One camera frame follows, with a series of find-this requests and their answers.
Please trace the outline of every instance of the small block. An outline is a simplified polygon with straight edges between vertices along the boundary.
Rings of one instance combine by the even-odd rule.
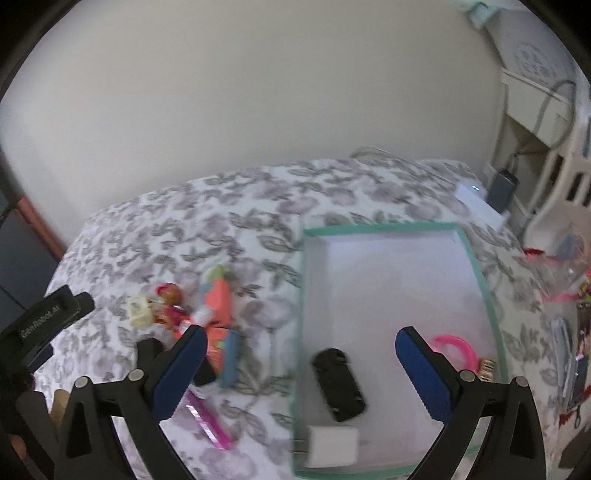
[[[329,468],[357,462],[359,431],[354,427],[309,427],[306,468]]]

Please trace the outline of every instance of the pink hair tie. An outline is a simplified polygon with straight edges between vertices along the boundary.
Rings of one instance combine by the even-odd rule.
[[[478,355],[467,341],[455,335],[439,335],[429,342],[431,349],[437,353],[442,353],[441,348],[443,345],[453,345],[462,353],[464,357],[463,370],[478,372]]]

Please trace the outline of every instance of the cord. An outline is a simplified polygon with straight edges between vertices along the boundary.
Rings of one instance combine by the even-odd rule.
[[[507,162],[505,164],[505,168],[509,170],[513,175],[517,175],[517,170],[519,167],[519,157],[522,155],[541,155],[545,153],[545,150],[538,150],[538,151],[523,151],[522,149],[525,148],[538,134],[540,127],[542,126],[542,120],[544,119],[544,115],[546,110],[548,109],[548,105],[550,104],[550,100],[553,98],[553,93],[556,93],[560,87],[563,85],[572,85],[573,86],[573,102],[576,97],[577,93],[577,84],[572,80],[559,80],[556,82],[549,92],[546,93],[546,97],[540,106],[540,111],[538,112],[538,118],[535,121],[534,129],[530,132],[527,137],[517,146],[513,153],[509,155]],[[567,128],[564,130],[562,136],[554,142],[552,145],[549,146],[549,150],[556,150],[562,146],[562,144],[566,141],[569,135],[572,133],[574,128],[574,105],[573,105],[573,112],[570,116],[569,124]]]
[[[351,155],[349,155],[350,158],[359,158],[359,157],[363,157],[364,155],[368,155],[368,154],[380,154],[382,156],[386,156],[388,158],[391,159],[395,159],[395,160],[402,160],[408,163],[413,164],[415,167],[421,169],[422,171],[428,173],[429,175],[434,176],[435,178],[439,179],[439,180],[443,180],[446,183],[450,183],[452,185],[455,185],[456,183],[453,180],[447,179],[441,175],[439,175],[439,173],[437,173],[436,171],[430,169],[429,167],[420,164],[418,161],[416,160],[410,160],[408,158],[404,158],[404,157],[399,157],[397,155],[394,155],[386,150],[382,150],[381,148],[377,148],[377,147],[371,147],[369,145],[365,146],[365,147],[360,147],[357,150],[355,150]]]

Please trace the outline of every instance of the white power adapter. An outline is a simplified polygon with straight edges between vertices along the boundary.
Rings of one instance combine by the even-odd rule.
[[[485,200],[486,190],[479,182],[465,180],[456,188],[456,198],[466,205],[472,213],[478,215],[495,232],[505,226],[509,216],[509,210],[498,213]]]

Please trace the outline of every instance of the bed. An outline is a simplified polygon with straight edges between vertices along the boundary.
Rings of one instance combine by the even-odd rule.
[[[557,380],[538,285],[513,234],[487,228],[455,199],[453,183],[441,179],[474,179],[468,167],[450,160],[421,164],[437,175],[378,154],[252,168],[188,181],[95,213],[48,290],[63,284],[74,293],[86,290],[96,310],[55,338],[54,356],[36,373],[37,389],[51,402],[55,389],[70,390],[81,375],[94,382],[123,378],[135,362],[135,342],[147,336],[171,341],[161,326],[134,329],[126,298],[168,281],[191,298],[200,273],[223,255],[236,273],[233,309],[245,347],[234,388],[212,400],[237,447],[216,450],[186,409],[161,425],[197,478],[292,478],[301,231],[344,223],[457,222],[488,282],[510,377],[525,375],[531,384],[551,463]],[[149,478],[129,434],[118,428],[136,474]]]

